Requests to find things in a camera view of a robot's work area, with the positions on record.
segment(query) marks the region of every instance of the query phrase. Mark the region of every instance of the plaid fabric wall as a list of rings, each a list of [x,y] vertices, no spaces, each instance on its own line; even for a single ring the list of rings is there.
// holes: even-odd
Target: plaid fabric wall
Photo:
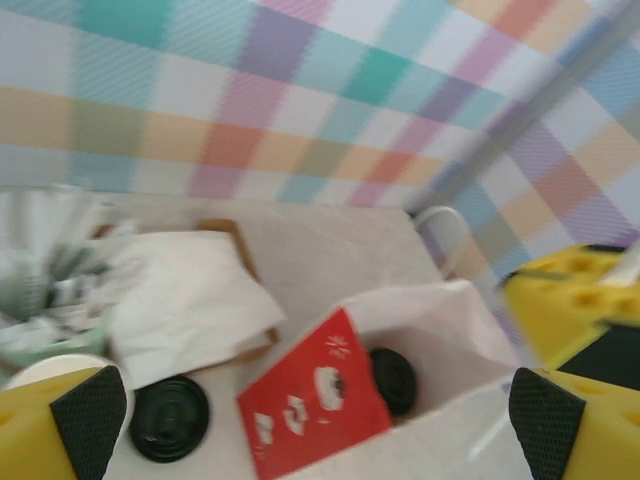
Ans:
[[[0,183],[396,205],[586,0],[0,0]]]
[[[473,238],[457,274],[483,292],[516,343],[494,287],[534,258],[576,243],[640,238],[640,32],[621,45],[492,166],[450,199]],[[442,261],[452,232],[433,236]]]

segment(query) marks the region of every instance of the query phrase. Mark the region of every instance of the table surface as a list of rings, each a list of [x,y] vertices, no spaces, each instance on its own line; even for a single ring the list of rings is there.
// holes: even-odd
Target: table surface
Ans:
[[[116,216],[139,218],[152,230],[186,230],[202,218],[236,220],[263,285],[287,314],[279,328],[283,342],[298,337],[344,298],[385,285],[440,279],[400,210],[141,194],[109,198],[120,212]],[[105,479],[255,478],[235,405],[248,368],[232,364],[190,374],[213,404],[207,438],[193,454],[172,464],[155,464],[139,456],[126,438],[116,447]],[[294,476],[319,478],[318,472],[316,466]]]

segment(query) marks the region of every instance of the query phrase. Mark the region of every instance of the red label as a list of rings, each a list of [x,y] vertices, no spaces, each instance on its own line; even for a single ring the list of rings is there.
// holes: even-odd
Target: red label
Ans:
[[[237,401],[261,480],[293,472],[391,428],[369,355],[344,309]]]

